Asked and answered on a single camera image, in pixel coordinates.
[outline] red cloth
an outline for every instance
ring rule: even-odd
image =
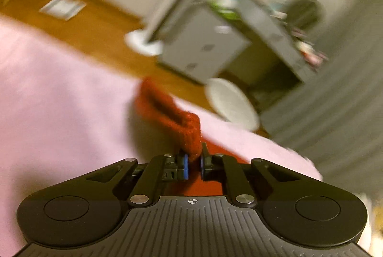
[[[203,182],[198,172],[198,157],[202,152],[202,142],[206,142],[209,153],[223,153],[236,157],[240,163],[246,163],[232,152],[204,139],[201,136],[200,119],[191,112],[178,108],[173,98],[160,90],[150,78],[145,78],[135,99],[137,112],[146,120],[162,128],[171,135],[175,144],[189,156],[189,180],[177,184],[175,193],[183,195],[222,195],[218,182]]]

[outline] pink object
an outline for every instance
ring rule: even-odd
[[[28,26],[0,20],[0,256],[25,245],[16,221],[29,194],[127,157],[147,162],[170,140],[135,115],[138,79],[113,72]],[[291,150],[186,101],[204,136],[246,160],[264,158],[321,180]]]

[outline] bed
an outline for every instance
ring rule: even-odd
[[[43,32],[0,17],[0,256],[25,241],[16,210],[29,194],[127,157],[144,163],[168,140],[135,115],[139,79],[83,57]],[[245,160],[264,158],[322,177],[310,160],[186,101],[203,135]]]

